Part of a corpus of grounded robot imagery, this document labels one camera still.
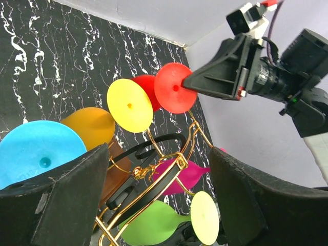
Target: red suction cup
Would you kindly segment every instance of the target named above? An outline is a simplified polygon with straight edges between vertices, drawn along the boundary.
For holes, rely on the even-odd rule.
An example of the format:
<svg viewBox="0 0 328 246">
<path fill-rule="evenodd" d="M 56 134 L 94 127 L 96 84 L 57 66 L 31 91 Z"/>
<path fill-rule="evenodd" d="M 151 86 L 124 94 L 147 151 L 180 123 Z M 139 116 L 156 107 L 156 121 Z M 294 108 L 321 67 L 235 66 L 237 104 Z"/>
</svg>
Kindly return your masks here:
<svg viewBox="0 0 328 246">
<path fill-rule="evenodd" d="M 155 78 L 154 91 L 164 109 L 181 114 L 193 106 L 197 92 L 182 87 L 182 81 L 191 73 L 188 67 L 180 63 L 168 63 L 159 70 Z"/>
<path fill-rule="evenodd" d="M 150 102 L 152 103 L 153 111 L 157 111 L 160 108 L 160 104 L 155 96 L 154 92 L 154 82 L 155 76 L 154 75 L 140 75 L 135 78 L 132 78 L 134 82 L 140 85 L 143 90 L 146 92 L 147 96 L 149 97 Z"/>
</svg>

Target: red wire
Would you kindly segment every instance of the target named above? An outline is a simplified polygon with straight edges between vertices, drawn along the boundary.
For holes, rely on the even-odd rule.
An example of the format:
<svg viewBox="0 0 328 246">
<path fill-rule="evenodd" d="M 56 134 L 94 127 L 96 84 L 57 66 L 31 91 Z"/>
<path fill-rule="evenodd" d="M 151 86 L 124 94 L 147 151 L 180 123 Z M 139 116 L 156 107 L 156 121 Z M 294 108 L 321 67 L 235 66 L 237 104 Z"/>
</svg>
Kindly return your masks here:
<svg viewBox="0 0 328 246">
<path fill-rule="evenodd" d="M 278 3 L 278 0 L 266 0 L 266 1 L 262 2 L 261 4 L 264 5 L 266 8 L 268 8 L 277 3 Z"/>
</svg>

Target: black marble wall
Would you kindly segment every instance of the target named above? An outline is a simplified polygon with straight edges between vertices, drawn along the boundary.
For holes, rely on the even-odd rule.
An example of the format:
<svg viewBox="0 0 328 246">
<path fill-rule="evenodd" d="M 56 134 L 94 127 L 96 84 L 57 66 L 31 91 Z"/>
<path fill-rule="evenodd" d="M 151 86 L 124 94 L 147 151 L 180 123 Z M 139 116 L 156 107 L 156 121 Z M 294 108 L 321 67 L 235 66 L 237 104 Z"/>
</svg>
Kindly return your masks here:
<svg viewBox="0 0 328 246">
<path fill-rule="evenodd" d="M 0 1 L 0 23 L 0 140 L 28 121 L 61 121 L 83 107 L 107 109 L 106 92 L 116 79 L 156 74 L 173 61 L 187 65 L 181 47 L 53 1 Z M 192 111 L 209 136 L 199 101 Z M 160 110 L 153 122 L 152 132 L 163 135 L 186 131 L 192 121 Z M 147 140 L 120 127 L 116 138 L 126 149 Z M 162 149 L 171 153 L 177 147 Z M 208 150 L 198 136 L 191 160 L 207 167 Z M 194 188 L 199 190 L 214 195 L 209 175 Z M 189 213 L 187 194 L 162 199 L 178 213 Z"/>
</svg>

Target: cable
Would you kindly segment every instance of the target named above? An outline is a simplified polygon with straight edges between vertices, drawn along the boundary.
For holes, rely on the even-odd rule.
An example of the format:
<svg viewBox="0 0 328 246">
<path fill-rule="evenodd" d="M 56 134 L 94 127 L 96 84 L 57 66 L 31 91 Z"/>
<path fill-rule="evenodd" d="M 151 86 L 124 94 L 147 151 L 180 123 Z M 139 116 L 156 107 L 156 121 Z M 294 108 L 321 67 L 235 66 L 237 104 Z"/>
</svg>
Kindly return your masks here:
<svg viewBox="0 0 328 246">
<path fill-rule="evenodd" d="M 283 2 L 284 2 L 284 0 L 282 0 L 278 3 L 277 9 L 276 9 L 275 13 L 273 14 L 272 21 L 271 21 L 271 24 L 270 24 L 270 27 L 269 27 L 268 39 L 271 39 L 273 26 L 275 24 L 275 21 L 277 19 L 277 15 L 279 13 L 279 10 L 280 10 Z M 269 58 L 269 62 L 271 63 L 271 65 L 274 65 L 275 63 L 274 63 L 272 55 L 271 55 L 271 47 L 270 47 L 270 44 L 268 42 L 266 43 L 266 50 L 267 50 L 266 55 Z"/>
</svg>

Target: gold wire rack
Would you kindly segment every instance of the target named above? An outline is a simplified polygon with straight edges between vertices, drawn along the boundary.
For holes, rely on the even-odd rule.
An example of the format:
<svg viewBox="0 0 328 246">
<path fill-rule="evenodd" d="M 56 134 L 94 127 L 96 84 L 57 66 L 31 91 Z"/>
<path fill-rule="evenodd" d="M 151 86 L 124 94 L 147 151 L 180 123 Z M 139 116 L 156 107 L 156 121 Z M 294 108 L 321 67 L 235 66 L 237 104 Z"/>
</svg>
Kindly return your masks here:
<svg viewBox="0 0 328 246">
<path fill-rule="evenodd" d="M 190 159 L 194 148 L 195 148 L 195 137 L 196 135 L 199 133 L 201 133 L 202 137 L 204 138 L 205 142 L 207 143 L 207 145 L 212 148 L 213 145 L 211 144 L 211 142 L 209 141 L 209 139 L 206 137 L 203 129 L 201 128 L 199 122 L 195 119 L 193 113 L 189 110 L 188 113 L 190 114 L 191 118 L 192 118 L 192 123 L 189 125 L 188 128 L 188 138 L 187 138 L 187 142 L 185 144 L 185 146 L 182 148 L 182 150 L 180 152 L 175 152 L 175 153 L 171 153 L 171 154 L 164 154 L 160 147 L 158 146 L 158 144 L 156 143 L 150 129 L 147 129 L 147 134 L 148 137 L 152 143 L 152 145 L 154 146 L 156 152 L 158 153 L 158 155 L 160 156 L 158 162 L 156 165 L 149 165 L 146 168 L 141 168 L 141 167 L 136 167 L 132 172 L 130 171 L 126 171 L 122 168 L 120 168 L 114 161 L 113 159 L 110 157 L 110 160 L 113 163 L 113 166 L 117 167 L 119 170 L 123 171 L 123 172 L 127 172 L 127 173 L 131 173 L 131 175 L 135 178 L 135 179 L 141 179 L 141 178 L 145 178 L 145 176 L 147 174 L 149 174 L 149 178 L 152 176 L 152 174 L 154 174 L 156 172 L 156 168 L 161 164 L 161 161 L 168 159 L 168 158 L 172 158 L 175 157 L 174 161 L 171 163 L 171 165 L 166 169 L 165 172 L 163 172 L 161 174 L 161 176 L 155 180 L 150 186 L 148 186 L 141 194 L 139 194 L 130 204 L 128 204 L 125 208 L 123 208 L 119 213 L 116 214 L 116 216 L 111 220 L 111 222 L 108 225 L 105 225 L 101 218 L 103 217 L 103 215 L 105 214 L 105 212 L 108 210 L 108 207 L 106 207 L 99 216 L 96 216 L 95 219 L 95 227 L 96 225 L 99 226 L 99 228 L 102 230 L 102 235 L 99 238 L 98 241 L 98 246 L 103 246 L 103 241 L 104 238 L 107 237 L 108 240 L 110 241 L 110 245 L 109 246 L 120 246 L 118 244 L 118 240 L 121 236 L 121 234 L 123 233 L 123 231 L 127 228 L 127 226 L 139 215 L 141 214 L 147 207 L 149 207 L 149 205 L 151 205 L 155 200 L 157 200 L 159 198 L 160 195 L 162 195 L 162 193 L 171 185 L 171 183 L 176 180 L 179 185 L 183 188 L 183 190 L 191 195 L 194 196 L 195 193 L 190 192 L 181 182 L 181 180 L 178 178 L 178 175 L 180 174 L 180 172 L 188 167 L 188 160 Z M 187 156 L 185 156 L 185 152 L 187 150 L 187 147 L 189 146 L 191 142 L 191 147 L 189 149 L 189 152 L 187 154 Z M 172 178 L 172 180 L 170 180 L 170 182 L 166 185 L 166 187 L 160 191 L 160 193 L 158 195 L 156 195 L 150 203 L 148 203 L 146 206 L 144 206 L 142 209 L 140 209 L 137 213 L 135 213 L 126 223 L 125 225 L 118 231 L 118 233 L 114 236 L 112 235 L 112 233 L 110 232 L 111 229 L 113 229 L 113 226 L 115 225 L 115 223 L 119 220 L 119 218 L 129 209 L 131 208 L 135 203 L 137 203 L 141 198 L 143 198 L 150 190 L 152 190 L 167 174 L 168 172 L 175 166 L 178 165 L 179 167 L 179 171 L 174 175 L 174 177 Z"/>
</svg>

